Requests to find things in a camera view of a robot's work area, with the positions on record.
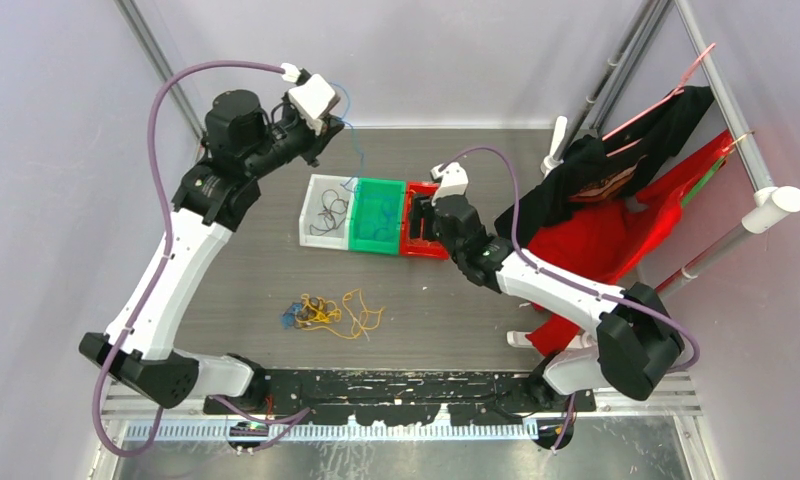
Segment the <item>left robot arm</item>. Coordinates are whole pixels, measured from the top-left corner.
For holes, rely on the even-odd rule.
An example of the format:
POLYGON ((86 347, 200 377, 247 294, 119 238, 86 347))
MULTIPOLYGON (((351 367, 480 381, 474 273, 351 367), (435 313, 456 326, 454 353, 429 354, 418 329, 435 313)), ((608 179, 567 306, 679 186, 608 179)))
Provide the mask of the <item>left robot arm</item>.
POLYGON ((245 413, 264 407, 265 369, 237 354, 179 350, 174 340, 209 266, 259 199, 259 180, 297 157, 308 165, 343 130, 332 114, 331 86, 289 89, 272 119, 248 90, 217 96, 205 116, 205 153, 181 179, 166 210, 166 233, 129 304, 103 333, 87 333, 80 353, 157 405, 171 409, 202 397, 207 413, 227 403, 245 413))

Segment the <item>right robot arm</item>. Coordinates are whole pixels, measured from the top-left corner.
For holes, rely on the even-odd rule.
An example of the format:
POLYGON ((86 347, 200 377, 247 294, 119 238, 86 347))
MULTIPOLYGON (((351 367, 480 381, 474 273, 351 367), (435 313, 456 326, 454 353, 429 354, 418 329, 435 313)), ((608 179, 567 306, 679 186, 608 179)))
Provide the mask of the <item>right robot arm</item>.
POLYGON ((531 396, 543 410, 601 387, 644 401, 684 351, 653 288, 623 289, 550 265, 488 233, 463 195, 416 194, 408 217, 410 235, 440 243, 471 283, 537 304, 593 339, 589 347, 554 351, 535 369, 531 396))

